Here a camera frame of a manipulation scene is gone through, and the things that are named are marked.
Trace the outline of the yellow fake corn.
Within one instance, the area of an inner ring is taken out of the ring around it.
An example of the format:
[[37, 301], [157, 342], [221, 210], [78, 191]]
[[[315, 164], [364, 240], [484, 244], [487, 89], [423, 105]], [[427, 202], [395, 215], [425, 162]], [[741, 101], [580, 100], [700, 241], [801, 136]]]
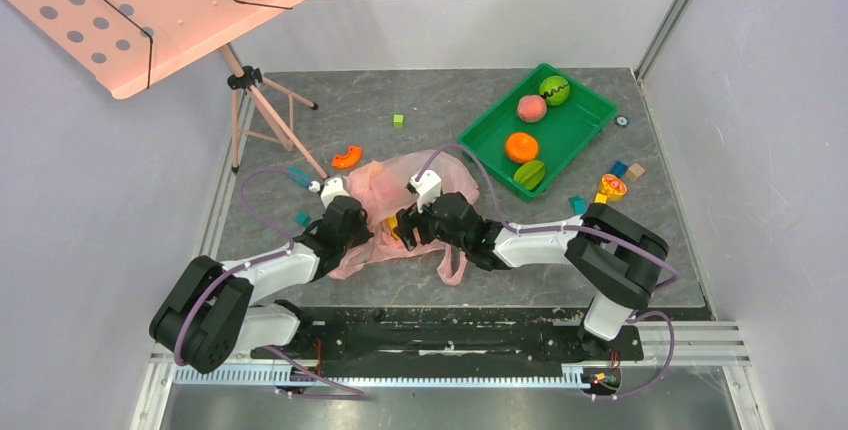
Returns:
[[398, 227], [398, 219], [397, 219], [397, 217], [396, 217], [396, 216], [390, 216], [390, 217], [386, 220], [386, 226], [387, 226], [387, 230], [388, 230], [389, 235], [390, 235], [390, 236], [391, 236], [394, 240], [399, 241], [399, 240], [400, 240], [400, 237], [399, 237], [399, 235], [397, 234], [397, 227]]

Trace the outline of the pink plastic bag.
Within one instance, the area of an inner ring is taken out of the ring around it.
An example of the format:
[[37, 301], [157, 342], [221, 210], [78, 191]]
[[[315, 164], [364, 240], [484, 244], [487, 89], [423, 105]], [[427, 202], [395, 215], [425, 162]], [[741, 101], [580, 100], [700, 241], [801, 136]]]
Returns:
[[414, 257], [440, 251], [442, 261], [436, 267], [439, 278], [452, 286], [462, 281], [468, 265], [466, 257], [438, 240], [409, 251], [399, 239], [390, 235], [387, 226], [387, 221], [399, 210], [415, 203], [416, 198], [406, 185], [431, 155], [430, 150], [425, 150], [371, 161], [345, 177], [348, 193], [367, 211], [367, 228], [373, 237], [366, 244], [349, 250], [339, 266], [329, 273], [330, 277], [344, 280], [371, 263], [389, 260], [410, 263]]

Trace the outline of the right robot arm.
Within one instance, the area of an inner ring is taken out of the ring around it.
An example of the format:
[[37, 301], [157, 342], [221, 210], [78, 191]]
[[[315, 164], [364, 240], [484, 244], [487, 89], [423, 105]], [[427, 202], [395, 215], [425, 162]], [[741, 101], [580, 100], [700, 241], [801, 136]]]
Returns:
[[563, 221], [504, 224], [483, 218], [453, 192], [424, 207], [403, 209], [396, 218], [396, 233], [407, 249], [438, 240], [482, 270], [572, 265], [596, 289], [577, 332], [580, 350], [591, 358], [602, 358], [617, 346], [621, 328], [647, 307], [662, 283], [662, 271], [670, 268], [663, 238], [601, 203]]

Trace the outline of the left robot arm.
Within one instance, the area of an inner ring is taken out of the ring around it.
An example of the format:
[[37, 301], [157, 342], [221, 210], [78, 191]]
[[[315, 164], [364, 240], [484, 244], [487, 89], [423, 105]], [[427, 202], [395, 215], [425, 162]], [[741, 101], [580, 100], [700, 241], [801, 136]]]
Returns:
[[337, 196], [322, 219], [291, 244], [235, 261], [198, 256], [154, 314], [149, 335], [178, 364], [201, 374], [216, 370], [232, 354], [265, 345], [302, 357], [314, 344], [313, 329], [302, 323], [304, 314], [291, 304], [264, 305], [262, 299], [326, 276], [372, 236], [362, 204]]

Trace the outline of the green fake starfruit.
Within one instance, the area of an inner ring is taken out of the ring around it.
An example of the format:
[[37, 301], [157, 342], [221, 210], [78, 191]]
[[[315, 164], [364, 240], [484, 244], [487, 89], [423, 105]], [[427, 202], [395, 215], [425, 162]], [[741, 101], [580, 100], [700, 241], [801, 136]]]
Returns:
[[544, 180], [546, 165], [541, 160], [530, 160], [522, 164], [514, 173], [513, 181], [527, 191], [534, 191]]

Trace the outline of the orange fake fruit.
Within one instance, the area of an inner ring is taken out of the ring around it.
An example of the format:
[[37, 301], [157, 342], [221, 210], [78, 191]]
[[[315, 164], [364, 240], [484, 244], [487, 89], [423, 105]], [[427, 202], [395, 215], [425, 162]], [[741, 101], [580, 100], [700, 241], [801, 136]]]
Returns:
[[517, 164], [525, 164], [538, 158], [538, 141], [525, 132], [512, 133], [505, 141], [504, 151], [507, 158]]

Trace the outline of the pink fake peach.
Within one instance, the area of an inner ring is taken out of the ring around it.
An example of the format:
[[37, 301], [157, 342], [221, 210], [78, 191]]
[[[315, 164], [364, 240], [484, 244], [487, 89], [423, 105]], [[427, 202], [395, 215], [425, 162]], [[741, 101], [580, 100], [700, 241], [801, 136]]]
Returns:
[[547, 103], [540, 95], [527, 95], [519, 99], [516, 113], [526, 123], [536, 123], [547, 114]]

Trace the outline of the green fake melon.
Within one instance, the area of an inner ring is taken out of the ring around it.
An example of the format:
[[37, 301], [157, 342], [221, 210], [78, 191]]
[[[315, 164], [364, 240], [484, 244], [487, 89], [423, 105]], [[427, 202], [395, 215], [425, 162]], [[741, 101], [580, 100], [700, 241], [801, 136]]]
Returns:
[[569, 80], [560, 75], [549, 76], [539, 85], [539, 95], [549, 107], [562, 105], [569, 98], [570, 92]]

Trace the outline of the small teal cube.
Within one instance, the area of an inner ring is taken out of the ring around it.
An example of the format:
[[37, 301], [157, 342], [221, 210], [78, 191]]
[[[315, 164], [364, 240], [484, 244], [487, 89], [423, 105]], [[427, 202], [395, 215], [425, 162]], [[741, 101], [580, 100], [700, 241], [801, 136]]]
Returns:
[[307, 227], [311, 222], [311, 217], [306, 212], [299, 212], [295, 216], [295, 221], [302, 227]]

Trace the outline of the teal long block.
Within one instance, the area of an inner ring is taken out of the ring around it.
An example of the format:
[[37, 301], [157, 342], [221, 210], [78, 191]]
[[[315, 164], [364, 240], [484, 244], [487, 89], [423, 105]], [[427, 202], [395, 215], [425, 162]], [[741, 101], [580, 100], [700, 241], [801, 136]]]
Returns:
[[311, 182], [312, 182], [312, 178], [309, 175], [307, 175], [306, 173], [300, 171], [299, 169], [297, 169], [295, 167], [289, 167], [287, 169], [287, 172], [288, 172], [289, 177], [293, 181], [295, 181], [298, 185], [300, 185], [301, 187], [306, 188], [306, 189], [308, 189], [310, 187]]

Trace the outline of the orange arch block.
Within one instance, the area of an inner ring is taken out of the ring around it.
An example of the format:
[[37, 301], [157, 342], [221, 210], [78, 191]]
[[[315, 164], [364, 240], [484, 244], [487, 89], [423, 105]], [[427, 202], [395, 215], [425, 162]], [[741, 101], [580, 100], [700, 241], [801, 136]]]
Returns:
[[363, 149], [359, 146], [350, 146], [343, 155], [334, 155], [331, 165], [337, 170], [347, 170], [356, 166], [362, 159]]

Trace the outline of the teal rectangular block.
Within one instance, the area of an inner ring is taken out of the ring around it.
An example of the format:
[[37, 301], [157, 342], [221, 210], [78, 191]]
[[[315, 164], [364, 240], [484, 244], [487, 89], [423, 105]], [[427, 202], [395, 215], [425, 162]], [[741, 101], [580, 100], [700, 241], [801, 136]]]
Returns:
[[588, 207], [585, 199], [580, 196], [570, 197], [569, 203], [576, 215], [583, 215]]

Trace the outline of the green plastic tray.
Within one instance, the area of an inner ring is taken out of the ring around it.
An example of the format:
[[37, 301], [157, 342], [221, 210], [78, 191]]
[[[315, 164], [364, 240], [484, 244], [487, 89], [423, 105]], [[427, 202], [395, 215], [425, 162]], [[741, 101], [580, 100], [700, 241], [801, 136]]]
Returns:
[[[562, 104], [550, 108], [540, 121], [521, 120], [517, 113], [519, 100], [537, 95], [548, 77], [568, 81], [570, 95]], [[531, 202], [543, 194], [617, 113], [617, 106], [610, 100], [555, 67], [541, 63], [464, 130], [457, 143], [470, 150], [494, 180]], [[507, 156], [506, 143], [516, 132], [535, 138], [540, 146], [539, 159], [546, 166], [544, 177], [532, 190], [513, 179], [519, 164]]]

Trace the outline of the blue toy brick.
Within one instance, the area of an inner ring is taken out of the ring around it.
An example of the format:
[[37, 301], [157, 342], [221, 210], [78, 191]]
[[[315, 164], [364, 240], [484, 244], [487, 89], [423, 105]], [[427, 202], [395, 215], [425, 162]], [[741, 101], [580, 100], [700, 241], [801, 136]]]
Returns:
[[623, 180], [627, 175], [628, 170], [628, 165], [624, 164], [623, 162], [616, 161], [610, 169], [610, 174], [614, 175], [619, 180]]

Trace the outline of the wooden cube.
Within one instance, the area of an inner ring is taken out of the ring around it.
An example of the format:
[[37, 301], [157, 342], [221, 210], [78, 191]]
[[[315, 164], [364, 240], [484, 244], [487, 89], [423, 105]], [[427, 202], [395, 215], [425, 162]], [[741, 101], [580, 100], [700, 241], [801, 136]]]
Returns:
[[642, 165], [639, 163], [633, 163], [627, 168], [625, 177], [631, 182], [636, 182], [645, 174], [645, 172], [646, 170]]

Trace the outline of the pink music stand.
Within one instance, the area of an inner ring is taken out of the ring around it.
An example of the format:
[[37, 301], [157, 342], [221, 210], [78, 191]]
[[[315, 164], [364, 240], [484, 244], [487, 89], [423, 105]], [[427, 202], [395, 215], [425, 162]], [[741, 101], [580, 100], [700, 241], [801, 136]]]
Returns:
[[306, 0], [6, 0], [66, 50], [113, 97], [125, 99], [216, 53], [287, 150], [302, 150], [291, 117], [264, 97], [233, 42]]

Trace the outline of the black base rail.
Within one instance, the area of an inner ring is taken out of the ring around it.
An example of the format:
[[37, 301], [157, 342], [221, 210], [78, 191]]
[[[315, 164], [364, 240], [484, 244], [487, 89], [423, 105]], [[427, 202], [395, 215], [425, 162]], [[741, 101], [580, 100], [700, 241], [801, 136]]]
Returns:
[[306, 307], [282, 345], [325, 377], [555, 377], [562, 366], [638, 362], [641, 338], [624, 327], [604, 343], [584, 313], [550, 307]]

